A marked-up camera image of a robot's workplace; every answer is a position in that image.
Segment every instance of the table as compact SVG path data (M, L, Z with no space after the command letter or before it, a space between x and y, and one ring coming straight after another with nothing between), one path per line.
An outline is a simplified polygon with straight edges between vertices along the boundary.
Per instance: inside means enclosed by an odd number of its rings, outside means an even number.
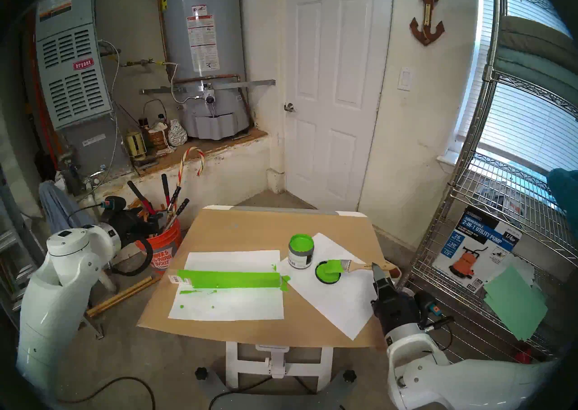
M201 210L194 220L169 268L184 268L189 252L279 250L281 259L284 259L289 239L296 233L325 234L365 263L383 263L383 254L372 224L359 212L209 206ZM239 373L253 373L270 374L274 378L285 375L317 376L317 390L320 391L331 379L333 348L386 347L379 321L374 316L355 340L351 340L293 290L291 283L289 290L283 294L283 320L214 322L169 319L176 289L177 285L172 284L168 277L162 278L138 326L227 342L226 382L230 388L238 387ZM239 360L238 343L253 344L259 350L271 352L271 357L265 362ZM285 363L284 353L290 346L321 347L320 363ZM350 383L341 377L339 380ZM218 388L215 385L210 387L213 391ZM231 408L235 405L234 401L233 398L227 399L228 403L233 403Z

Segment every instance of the orange bucket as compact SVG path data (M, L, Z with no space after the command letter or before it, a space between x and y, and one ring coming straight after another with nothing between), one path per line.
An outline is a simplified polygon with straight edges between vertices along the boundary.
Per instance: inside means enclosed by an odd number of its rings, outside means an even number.
M150 262L151 267L159 273L165 273L181 242L183 242L179 220L175 219L175 223L160 236L155 236L147 240L151 247L153 247L153 260ZM139 241L136 241L135 244L140 248L140 251L146 253L143 244Z

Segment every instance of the ladder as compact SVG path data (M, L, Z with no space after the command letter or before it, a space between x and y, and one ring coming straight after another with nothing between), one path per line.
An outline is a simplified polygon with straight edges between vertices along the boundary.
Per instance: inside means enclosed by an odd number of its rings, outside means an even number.
M32 220L20 212L0 166L0 306L16 329L30 275L45 257L31 225Z

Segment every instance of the orange pump image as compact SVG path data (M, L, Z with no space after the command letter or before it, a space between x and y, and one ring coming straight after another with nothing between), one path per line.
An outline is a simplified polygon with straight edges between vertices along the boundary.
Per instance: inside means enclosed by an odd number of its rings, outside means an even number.
M478 260L480 252L484 250L470 250L464 247L464 254L456 261L452 266L450 266L450 271L457 277L472 279L473 270L472 267Z

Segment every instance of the light switch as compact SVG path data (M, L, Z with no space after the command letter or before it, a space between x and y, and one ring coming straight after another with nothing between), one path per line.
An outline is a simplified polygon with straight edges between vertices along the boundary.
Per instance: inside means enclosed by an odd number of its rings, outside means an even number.
M398 90L411 90L412 89L412 70L411 68L404 67L401 68L399 72Z

